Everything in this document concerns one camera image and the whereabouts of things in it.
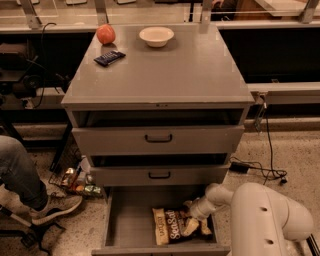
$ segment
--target drawer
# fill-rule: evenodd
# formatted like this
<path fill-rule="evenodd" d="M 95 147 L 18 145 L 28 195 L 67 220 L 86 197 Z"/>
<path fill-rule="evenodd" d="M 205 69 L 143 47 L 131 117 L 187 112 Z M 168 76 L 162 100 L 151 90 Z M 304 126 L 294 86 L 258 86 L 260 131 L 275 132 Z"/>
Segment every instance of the drawer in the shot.
<path fill-rule="evenodd" d="M 232 153 L 243 126 L 74 128 L 82 154 L 153 155 Z"/>
<path fill-rule="evenodd" d="M 213 235 L 158 246 L 152 208 L 176 209 L 186 200 L 202 196 L 203 185 L 115 187 L 107 191 L 106 237 L 92 255 L 225 256 L 229 247 L 218 243 L 215 220 L 208 220 Z"/>
<path fill-rule="evenodd" d="M 91 167 L 96 184 L 103 186 L 186 185 L 222 183 L 227 165 Z"/>

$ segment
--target person's leg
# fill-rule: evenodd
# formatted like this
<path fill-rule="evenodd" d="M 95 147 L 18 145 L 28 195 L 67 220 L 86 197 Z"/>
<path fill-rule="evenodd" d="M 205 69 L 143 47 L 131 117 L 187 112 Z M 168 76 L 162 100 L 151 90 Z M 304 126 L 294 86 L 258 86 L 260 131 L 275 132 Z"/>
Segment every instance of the person's leg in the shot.
<path fill-rule="evenodd" d="M 35 225 L 68 214 L 82 202 L 81 196 L 48 196 L 46 186 L 23 145 L 14 138 L 1 135 L 0 177 L 6 187 L 17 193 L 20 201 L 31 208 L 30 216 Z"/>
<path fill-rule="evenodd" d="M 45 207 L 48 195 L 26 149 L 16 139 L 0 135 L 0 177 L 6 188 L 33 209 Z"/>

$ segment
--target white bowl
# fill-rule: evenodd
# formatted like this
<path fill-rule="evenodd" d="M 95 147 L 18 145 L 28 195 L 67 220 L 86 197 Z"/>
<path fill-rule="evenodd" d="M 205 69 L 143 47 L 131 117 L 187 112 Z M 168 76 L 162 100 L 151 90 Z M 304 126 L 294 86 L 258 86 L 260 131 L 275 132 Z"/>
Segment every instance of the white bowl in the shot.
<path fill-rule="evenodd" d="M 174 36 L 174 33 L 170 28 L 149 27 L 141 30 L 139 36 L 151 47 L 163 47 Z"/>

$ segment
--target cabinet top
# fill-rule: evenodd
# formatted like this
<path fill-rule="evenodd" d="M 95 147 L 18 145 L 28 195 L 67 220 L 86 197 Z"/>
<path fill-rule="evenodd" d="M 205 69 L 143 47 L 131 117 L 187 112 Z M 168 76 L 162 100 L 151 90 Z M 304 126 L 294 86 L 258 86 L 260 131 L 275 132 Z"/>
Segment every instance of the cabinet top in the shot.
<path fill-rule="evenodd" d="M 161 48 L 139 38 L 143 25 L 113 25 L 116 40 L 94 36 L 62 101 L 90 104 L 252 103 L 252 96 L 214 24 L 165 25 L 174 37 Z M 108 67 L 93 59 L 111 50 L 126 57 Z"/>

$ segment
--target open drawer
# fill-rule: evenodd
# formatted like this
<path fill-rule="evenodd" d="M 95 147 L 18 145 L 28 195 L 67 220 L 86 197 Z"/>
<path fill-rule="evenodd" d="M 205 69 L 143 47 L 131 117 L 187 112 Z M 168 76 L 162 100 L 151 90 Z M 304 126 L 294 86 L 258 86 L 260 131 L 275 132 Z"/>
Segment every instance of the open drawer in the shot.
<path fill-rule="evenodd" d="M 210 217 L 209 237 L 195 237 L 184 242 L 157 245 L 152 208 L 182 206 L 204 194 L 205 185 L 131 186 L 107 189 L 106 234 L 103 246 L 92 255 L 130 256 L 225 256 L 229 247 L 222 247 L 215 234 L 215 220 Z"/>

